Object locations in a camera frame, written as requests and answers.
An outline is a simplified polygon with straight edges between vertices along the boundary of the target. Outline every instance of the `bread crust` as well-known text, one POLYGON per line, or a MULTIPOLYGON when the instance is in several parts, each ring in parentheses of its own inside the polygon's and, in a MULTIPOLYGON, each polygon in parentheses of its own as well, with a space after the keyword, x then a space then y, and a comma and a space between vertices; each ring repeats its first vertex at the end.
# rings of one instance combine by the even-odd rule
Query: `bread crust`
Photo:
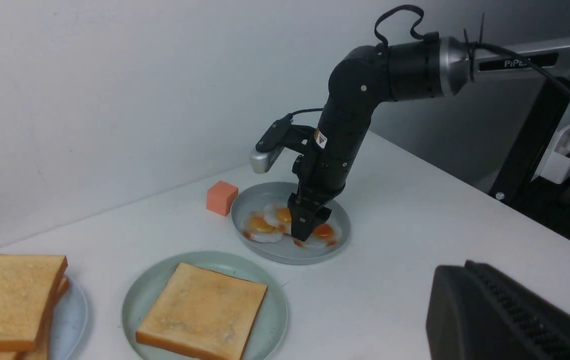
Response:
POLYGON ((56 272, 54 282, 47 296, 47 301, 45 303, 45 312, 40 315, 40 325, 38 326, 38 333, 36 334, 35 340, 0 340, 0 353, 31 353, 38 349, 38 344, 43 337, 43 328, 45 326, 47 318, 51 317, 52 315, 54 309, 54 300, 56 300, 56 293, 58 292, 58 287, 60 286, 60 282, 63 279, 67 265, 67 256, 63 256, 63 261, 61 262, 60 268, 56 272))
MULTIPOLYGON (((56 302, 54 303, 54 309, 56 305, 62 300, 63 296, 67 294, 69 290, 69 279, 63 276, 63 279, 58 286, 58 291, 56 292, 56 302)), ((52 310, 51 316, 47 319, 45 323, 45 331, 43 334, 43 339, 38 344, 38 350, 35 352, 23 352, 17 355, 18 360, 47 360, 49 358, 49 342, 51 341, 51 326, 54 323, 54 313, 52 310)))
POLYGON ((227 360, 226 358, 209 351, 188 346, 187 344, 168 341, 166 339, 155 337, 152 333, 146 333, 143 331, 136 331, 136 342, 200 360, 227 360))
POLYGON ((262 308, 262 302, 265 301, 265 297, 267 296, 267 292, 269 291, 269 287, 265 289, 265 292, 262 293, 262 299, 260 299, 260 305, 258 305, 258 309, 256 309, 256 314, 253 316, 253 322, 251 322, 251 328, 249 329, 249 335, 247 335, 247 339, 245 340, 245 345, 243 346, 243 352, 241 353, 241 359, 244 357, 244 352, 247 349, 247 344, 249 343, 249 338, 251 337, 251 333, 253 332, 253 326, 256 324, 256 319, 258 318, 258 313, 260 312, 260 308, 262 308))

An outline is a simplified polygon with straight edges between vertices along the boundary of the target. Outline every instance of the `fried egg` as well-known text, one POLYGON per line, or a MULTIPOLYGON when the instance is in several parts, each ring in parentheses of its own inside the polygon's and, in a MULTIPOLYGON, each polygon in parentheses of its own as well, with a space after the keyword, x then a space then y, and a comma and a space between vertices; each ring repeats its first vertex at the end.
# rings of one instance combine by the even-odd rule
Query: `fried egg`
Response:
POLYGON ((284 203, 271 202, 262 209, 265 222, 285 234, 291 234, 291 212, 284 203))
POLYGON ((338 240, 342 236, 342 231, 336 220, 330 217, 326 223, 317 226, 312 235, 322 241, 325 246, 329 247, 338 244, 338 240))
POLYGON ((277 243, 283 239, 282 231, 269 225, 261 212, 252 212, 247 219, 243 236, 259 243, 277 243))

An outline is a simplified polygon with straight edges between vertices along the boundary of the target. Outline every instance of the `orange cube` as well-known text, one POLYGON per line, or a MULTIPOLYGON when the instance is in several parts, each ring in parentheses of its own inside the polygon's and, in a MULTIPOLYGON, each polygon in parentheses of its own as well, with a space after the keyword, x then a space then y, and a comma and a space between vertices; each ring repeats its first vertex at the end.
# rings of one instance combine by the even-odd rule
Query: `orange cube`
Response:
POLYGON ((238 187, 219 181, 207 191, 207 210, 225 217, 237 196, 238 187))

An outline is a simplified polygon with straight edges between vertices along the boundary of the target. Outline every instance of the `black device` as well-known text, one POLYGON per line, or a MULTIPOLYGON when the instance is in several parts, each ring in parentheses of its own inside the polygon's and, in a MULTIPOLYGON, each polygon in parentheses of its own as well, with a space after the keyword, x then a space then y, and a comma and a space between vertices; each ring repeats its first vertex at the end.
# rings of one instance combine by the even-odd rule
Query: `black device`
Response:
POLYGON ((432 360, 570 360, 570 315, 488 264, 436 268, 432 360))
POLYGON ((454 96, 468 82, 531 78, 539 73, 570 98, 570 89, 555 79, 570 80, 570 37, 502 48, 482 41, 470 43, 465 33, 463 43, 450 36, 441 38, 437 32, 418 34, 415 27, 423 15, 413 5, 383 14, 374 26, 381 43, 354 48, 333 69, 324 107, 292 112, 274 121, 250 153, 256 173, 269 171, 283 148, 300 153, 292 167, 298 190, 287 202, 295 239, 305 241, 329 218, 331 210, 325 205, 345 188, 380 103, 454 96), (401 10, 420 16, 410 31, 418 41, 390 46, 376 28, 401 10), (295 114, 317 110, 322 111, 317 127, 292 124, 295 114))

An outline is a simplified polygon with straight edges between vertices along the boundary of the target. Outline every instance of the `toast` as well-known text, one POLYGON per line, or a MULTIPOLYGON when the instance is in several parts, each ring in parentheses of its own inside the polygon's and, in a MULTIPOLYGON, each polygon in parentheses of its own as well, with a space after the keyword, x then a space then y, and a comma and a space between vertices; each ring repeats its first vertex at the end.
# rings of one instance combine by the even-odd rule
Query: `toast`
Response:
POLYGON ((201 360, 239 360, 267 285, 181 262, 136 341, 201 360))
POLYGON ((36 351, 65 269, 63 255, 0 254, 0 352, 36 351))
MULTIPOLYGON (((64 277, 58 286, 58 292, 56 292, 56 304, 65 296, 69 290, 69 280, 64 277)), ((51 328, 51 321, 53 317, 49 317, 49 320, 45 324, 45 333, 38 345, 38 350, 29 353, 20 352, 0 352, 0 360, 47 360, 49 357, 49 332, 51 328)))
MULTIPOLYGON (((63 280, 60 282, 60 287, 58 287, 58 293, 56 294, 56 303, 60 302, 60 300, 67 294, 67 290, 69 290, 69 280, 64 277, 63 280)), ((22 360, 47 360, 49 359, 49 341, 51 340, 51 325, 54 322, 53 313, 52 316, 49 317, 47 323, 45 324, 45 334, 38 345, 38 350, 34 352, 24 353, 22 360)))

